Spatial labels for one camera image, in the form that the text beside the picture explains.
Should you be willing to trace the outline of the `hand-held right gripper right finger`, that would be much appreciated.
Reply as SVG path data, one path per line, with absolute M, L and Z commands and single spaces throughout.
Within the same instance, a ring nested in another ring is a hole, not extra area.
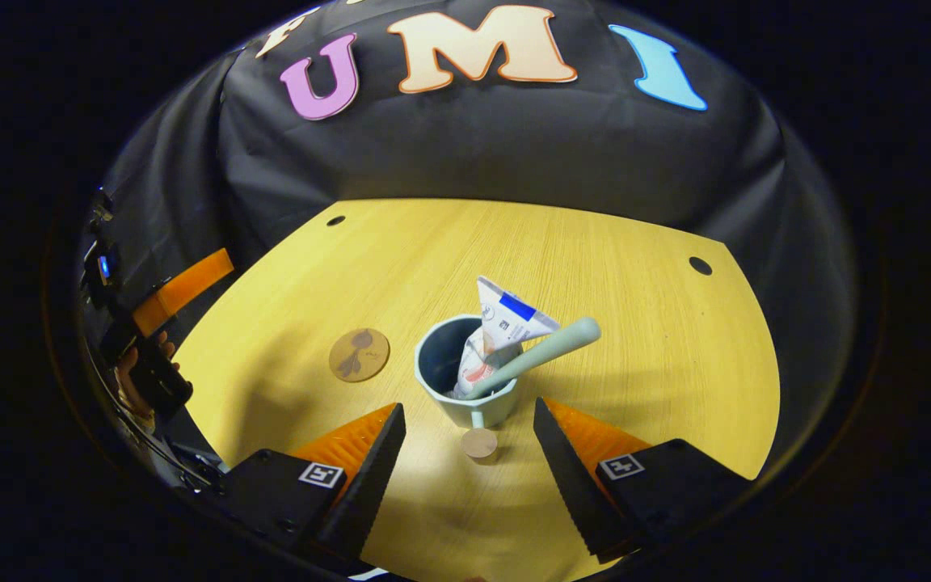
M 555 486 L 600 563 L 687 538 L 751 485 L 687 440 L 650 445 L 564 403 L 533 405 Z

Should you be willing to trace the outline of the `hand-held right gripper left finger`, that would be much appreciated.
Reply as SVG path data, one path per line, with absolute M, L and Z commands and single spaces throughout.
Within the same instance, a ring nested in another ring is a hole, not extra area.
M 301 559 L 357 560 L 406 434 L 390 403 L 295 452 L 260 449 L 219 478 L 219 512 Z

